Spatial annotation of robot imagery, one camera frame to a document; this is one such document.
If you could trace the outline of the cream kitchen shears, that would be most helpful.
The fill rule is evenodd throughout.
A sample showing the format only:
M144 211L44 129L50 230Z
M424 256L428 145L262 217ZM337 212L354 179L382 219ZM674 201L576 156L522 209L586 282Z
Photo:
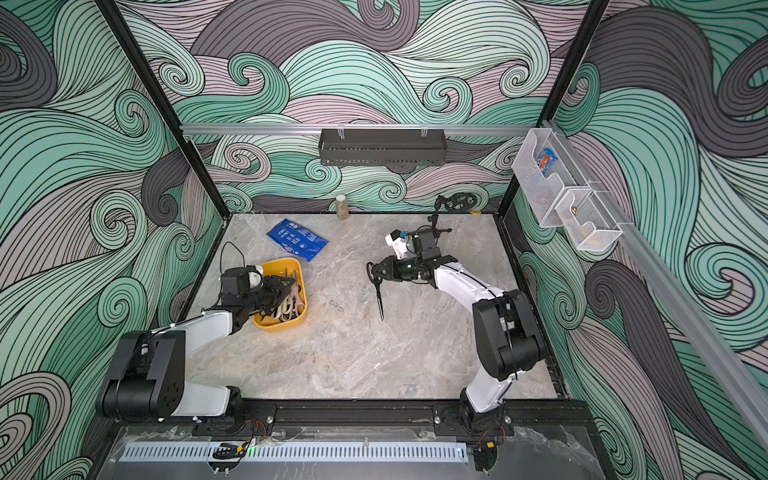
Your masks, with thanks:
M304 313L305 305L296 295L290 295L275 309L272 317L279 323L297 319Z

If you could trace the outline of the yellow storage box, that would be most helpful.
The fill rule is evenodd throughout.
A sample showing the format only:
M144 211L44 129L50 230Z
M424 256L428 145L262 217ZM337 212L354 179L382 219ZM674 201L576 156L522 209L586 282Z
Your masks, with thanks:
M285 257L258 265L257 270L270 296L268 306L251 316L252 323L271 333L301 325L308 315L308 301L299 261Z

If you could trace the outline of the large black scissors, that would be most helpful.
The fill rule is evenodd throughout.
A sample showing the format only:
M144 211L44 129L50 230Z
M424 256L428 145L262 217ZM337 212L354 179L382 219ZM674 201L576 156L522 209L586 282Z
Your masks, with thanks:
M385 314L384 314L384 307L383 307L383 298L381 294L381 284L383 283L384 278L379 271L379 265L374 264L373 262L368 262L366 264L366 274L368 276L369 281L371 282L371 284L374 286L374 289L375 289L380 319L384 320Z

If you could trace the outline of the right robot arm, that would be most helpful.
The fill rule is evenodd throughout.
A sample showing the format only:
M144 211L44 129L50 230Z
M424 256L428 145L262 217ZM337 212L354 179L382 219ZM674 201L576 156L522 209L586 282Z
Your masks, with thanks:
M452 256L421 260L391 255L368 263L366 274L376 289L385 281L426 283L471 314L480 368L464 389L469 416L501 407L512 383L545 357L545 342L527 295L481 280Z

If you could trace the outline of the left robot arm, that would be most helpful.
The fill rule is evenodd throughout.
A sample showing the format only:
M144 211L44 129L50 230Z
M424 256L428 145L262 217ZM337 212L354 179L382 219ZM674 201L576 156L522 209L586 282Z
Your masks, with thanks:
M181 324L124 334L99 389L97 414L127 422L230 415L239 390L187 380L186 359L239 332L254 314L275 312L295 284L291 277L267 275L252 287L249 273L226 274L217 303L201 315Z

